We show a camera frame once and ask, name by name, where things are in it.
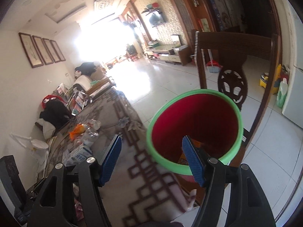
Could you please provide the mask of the orange plastic snack bag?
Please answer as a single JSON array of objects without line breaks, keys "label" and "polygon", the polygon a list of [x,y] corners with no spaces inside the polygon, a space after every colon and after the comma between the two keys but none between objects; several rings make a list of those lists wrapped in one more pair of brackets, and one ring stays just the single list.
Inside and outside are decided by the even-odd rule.
[{"label": "orange plastic snack bag", "polygon": [[69,138],[75,140],[79,135],[85,133],[86,126],[84,124],[77,124],[74,129],[69,132]]}]

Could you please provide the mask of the wooden room divider cabinet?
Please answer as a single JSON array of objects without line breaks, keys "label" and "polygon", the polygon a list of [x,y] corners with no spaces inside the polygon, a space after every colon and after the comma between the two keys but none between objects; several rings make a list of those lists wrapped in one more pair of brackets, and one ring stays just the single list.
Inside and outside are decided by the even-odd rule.
[{"label": "wooden room divider cabinet", "polygon": [[194,46],[193,30],[240,32],[242,6],[239,0],[170,0],[187,44]]}]

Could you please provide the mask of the blue white milk carton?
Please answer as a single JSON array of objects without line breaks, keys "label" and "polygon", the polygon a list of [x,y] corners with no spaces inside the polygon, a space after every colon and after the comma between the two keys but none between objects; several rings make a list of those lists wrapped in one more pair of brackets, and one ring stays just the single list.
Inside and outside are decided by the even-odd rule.
[{"label": "blue white milk carton", "polygon": [[64,166],[75,166],[85,161],[88,157],[92,156],[90,147],[86,145],[80,145],[73,151],[68,152],[63,159]]}]

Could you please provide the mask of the red bin with green rim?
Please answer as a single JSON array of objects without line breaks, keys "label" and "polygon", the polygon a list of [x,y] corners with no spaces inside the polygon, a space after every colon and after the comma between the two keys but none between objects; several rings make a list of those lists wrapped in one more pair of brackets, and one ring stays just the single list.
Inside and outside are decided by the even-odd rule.
[{"label": "red bin with green rim", "polygon": [[240,149],[243,132],[240,110],[228,96],[198,89],[173,98],[156,112],[147,129],[146,145],[159,165],[193,180],[189,166],[178,163],[184,136],[227,165]]}]

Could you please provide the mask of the floral patterned tablecloth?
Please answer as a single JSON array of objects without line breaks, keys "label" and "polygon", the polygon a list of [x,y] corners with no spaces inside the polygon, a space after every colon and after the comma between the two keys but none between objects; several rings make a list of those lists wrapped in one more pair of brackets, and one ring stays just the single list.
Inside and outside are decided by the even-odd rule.
[{"label": "floral patterned tablecloth", "polygon": [[76,124],[90,120],[101,124],[98,140],[90,148],[97,160],[114,136],[122,138],[122,149],[111,178],[99,188],[112,226],[176,221],[195,207],[196,191],[183,191],[175,175],[154,162],[147,152],[147,129],[125,95],[113,88],[60,130],[50,148],[47,173],[76,148],[69,132]]}]

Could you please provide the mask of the magazine rack with magazines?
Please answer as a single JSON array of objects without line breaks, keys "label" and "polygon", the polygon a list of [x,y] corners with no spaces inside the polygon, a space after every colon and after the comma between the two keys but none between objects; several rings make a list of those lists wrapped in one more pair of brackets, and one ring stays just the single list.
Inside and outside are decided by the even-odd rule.
[{"label": "magazine rack with magazines", "polygon": [[92,103],[91,97],[80,84],[75,84],[69,89],[65,84],[60,84],[54,94],[63,99],[65,106],[73,116],[78,115],[87,105]]}]

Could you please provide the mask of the white cushion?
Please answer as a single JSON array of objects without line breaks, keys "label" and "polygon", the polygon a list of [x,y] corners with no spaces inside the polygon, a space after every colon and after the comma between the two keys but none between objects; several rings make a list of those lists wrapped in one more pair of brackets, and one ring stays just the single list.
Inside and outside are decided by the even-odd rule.
[{"label": "white cushion", "polygon": [[42,130],[45,140],[54,136],[55,126],[50,122],[40,118],[35,122],[35,125]]}]

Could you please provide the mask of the wooden sofa bench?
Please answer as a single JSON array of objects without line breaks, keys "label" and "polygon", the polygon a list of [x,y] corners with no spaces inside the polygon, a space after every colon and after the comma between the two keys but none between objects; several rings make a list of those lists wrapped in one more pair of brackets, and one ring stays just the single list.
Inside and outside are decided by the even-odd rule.
[{"label": "wooden sofa bench", "polygon": [[112,77],[108,77],[106,75],[98,80],[92,80],[89,76],[81,75],[74,82],[73,86],[94,99],[116,86],[116,83]]}]

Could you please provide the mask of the black clothing pile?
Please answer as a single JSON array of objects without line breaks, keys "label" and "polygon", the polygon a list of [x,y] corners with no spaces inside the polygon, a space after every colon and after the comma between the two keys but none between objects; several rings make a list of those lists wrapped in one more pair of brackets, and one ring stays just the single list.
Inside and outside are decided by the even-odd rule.
[{"label": "black clothing pile", "polygon": [[55,127],[54,134],[60,131],[60,129],[65,126],[72,117],[73,115],[67,107],[57,99],[49,100],[45,104],[44,111],[40,113],[40,118],[51,123]]}]

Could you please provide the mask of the white desk lamp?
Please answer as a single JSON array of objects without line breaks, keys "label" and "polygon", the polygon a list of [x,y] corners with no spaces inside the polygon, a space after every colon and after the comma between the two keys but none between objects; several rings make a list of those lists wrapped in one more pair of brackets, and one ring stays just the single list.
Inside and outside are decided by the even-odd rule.
[{"label": "white desk lamp", "polygon": [[21,147],[31,152],[31,156],[37,160],[39,166],[42,168],[43,177],[45,177],[49,156],[49,145],[44,141],[32,139],[31,137],[20,136],[14,133],[11,133],[10,137]]}]

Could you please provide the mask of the black plush toy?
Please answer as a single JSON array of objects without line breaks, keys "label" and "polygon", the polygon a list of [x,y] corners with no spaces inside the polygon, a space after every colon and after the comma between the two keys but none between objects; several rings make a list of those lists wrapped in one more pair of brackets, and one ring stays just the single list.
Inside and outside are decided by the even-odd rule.
[{"label": "black plush toy", "polygon": [[97,67],[94,62],[84,62],[80,66],[75,68],[76,72],[81,72],[81,75],[91,76],[96,72]]}]

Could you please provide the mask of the red dustpan with broom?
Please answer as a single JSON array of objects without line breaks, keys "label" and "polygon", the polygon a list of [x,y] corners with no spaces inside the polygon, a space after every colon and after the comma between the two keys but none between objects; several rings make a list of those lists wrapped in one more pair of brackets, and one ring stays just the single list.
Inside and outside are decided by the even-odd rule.
[{"label": "red dustpan with broom", "polygon": [[222,65],[213,59],[213,55],[210,49],[208,49],[209,61],[206,63],[206,68],[210,73],[219,73],[222,69]]}]

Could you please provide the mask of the yellow child stool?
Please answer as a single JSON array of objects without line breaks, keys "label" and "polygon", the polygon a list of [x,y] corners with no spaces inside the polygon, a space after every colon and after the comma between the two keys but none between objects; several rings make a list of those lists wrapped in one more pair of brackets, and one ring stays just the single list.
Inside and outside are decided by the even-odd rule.
[{"label": "yellow child stool", "polygon": [[[268,73],[262,73],[262,75],[260,76],[259,85],[263,88],[266,88],[267,83],[268,83],[268,78],[269,78]],[[276,81],[274,82],[274,87],[272,89],[272,94],[277,94],[278,93],[279,84],[280,84],[280,78],[277,78]]]}]

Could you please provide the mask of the white refrigerator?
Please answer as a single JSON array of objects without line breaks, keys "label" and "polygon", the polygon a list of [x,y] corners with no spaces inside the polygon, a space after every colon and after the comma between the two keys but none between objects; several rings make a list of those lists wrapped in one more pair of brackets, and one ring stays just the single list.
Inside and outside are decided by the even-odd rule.
[{"label": "white refrigerator", "polygon": [[290,79],[282,114],[302,127],[302,21],[288,3],[291,40]]}]

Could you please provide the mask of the low tv cabinet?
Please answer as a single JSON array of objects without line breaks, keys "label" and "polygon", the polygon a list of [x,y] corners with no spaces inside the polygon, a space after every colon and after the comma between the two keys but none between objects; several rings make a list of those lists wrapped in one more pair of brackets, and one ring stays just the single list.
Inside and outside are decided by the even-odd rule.
[{"label": "low tv cabinet", "polygon": [[178,63],[182,66],[185,66],[192,61],[192,49],[188,45],[161,45],[158,47],[146,49],[145,53],[149,58],[153,56],[156,59],[172,62],[174,64]]}]

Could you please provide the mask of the green detergent bottle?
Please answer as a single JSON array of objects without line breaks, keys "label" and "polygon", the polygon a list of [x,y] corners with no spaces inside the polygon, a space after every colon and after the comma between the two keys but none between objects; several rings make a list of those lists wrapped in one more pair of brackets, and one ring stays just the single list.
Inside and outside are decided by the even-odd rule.
[{"label": "green detergent bottle", "polygon": [[283,78],[279,85],[279,90],[277,93],[277,99],[276,99],[276,105],[279,108],[282,108],[284,105],[284,102],[286,100],[286,95],[288,92],[288,82],[286,78]]}]

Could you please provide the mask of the framed picture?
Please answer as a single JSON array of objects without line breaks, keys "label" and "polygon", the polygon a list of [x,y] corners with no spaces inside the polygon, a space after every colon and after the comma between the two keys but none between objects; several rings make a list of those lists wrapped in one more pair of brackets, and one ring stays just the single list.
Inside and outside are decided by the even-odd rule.
[{"label": "framed picture", "polygon": [[46,64],[46,65],[53,64],[54,61],[53,61],[50,53],[48,52],[47,48],[45,47],[42,38],[39,36],[35,36],[35,35],[33,35],[32,38],[37,46],[37,49],[39,51],[39,54],[40,54],[44,64]]},{"label": "framed picture", "polygon": [[54,49],[54,47],[53,47],[51,41],[50,41],[49,39],[47,39],[47,38],[43,38],[43,42],[44,42],[46,48],[48,49],[48,51],[49,51],[49,53],[50,53],[50,55],[51,55],[53,61],[54,61],[55,63],[60,62],[61,60],[60,60],[60,58],[59,58],[57,52],[55,51],[55,49]]},{"label": "framed picture", "polygon": [[19,37],[31,67],[37,68],[43,66],[44,63],[38,54],[38,51],[36,49],[36,46],[33,42],[31,35],[19,32]]},{"label": "framed picture", "polygon": [[58,55],[60,61],[65,61],[65,56],[63,55],[62,51],[60,50],[60,47],[58,46],[57,42],[54,40],[51,40],[51,44],[56,51],[56,54]]}]

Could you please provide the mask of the dark wooden chair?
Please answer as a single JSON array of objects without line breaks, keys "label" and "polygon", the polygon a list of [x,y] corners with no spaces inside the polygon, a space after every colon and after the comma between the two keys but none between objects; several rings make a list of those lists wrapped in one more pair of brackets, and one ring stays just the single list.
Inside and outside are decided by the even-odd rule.
[{"label": "dark wooden chair", "polygon": [[242,108],[248,95],[248,82],[243,71],[247,57],[261,58],[270,63],[269,78],[258,112],[252,127],[243,132],[245,140],[242,146],[246,148],[252,141],[270,100],[280,59],[281,38],[277,34],[264,37],[236,32],[200,32],[196,29],[192,30],[192,38],[200,87],[207,88],[206,57],[211,55],[212,50],[217,50],[222,66],[217,80],[218,91],[228,96],[238,108]]}]

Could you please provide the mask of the wall mounted television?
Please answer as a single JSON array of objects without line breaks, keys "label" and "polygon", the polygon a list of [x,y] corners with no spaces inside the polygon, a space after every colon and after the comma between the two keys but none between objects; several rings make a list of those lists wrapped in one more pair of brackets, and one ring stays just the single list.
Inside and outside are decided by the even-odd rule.
[{"label": "wall mounted television", "polygon": [[163,13],[158,10],[149,13],[146,15],[146,17],[152,27],[157,27],[166,23],[166,19],[163,16]]}]

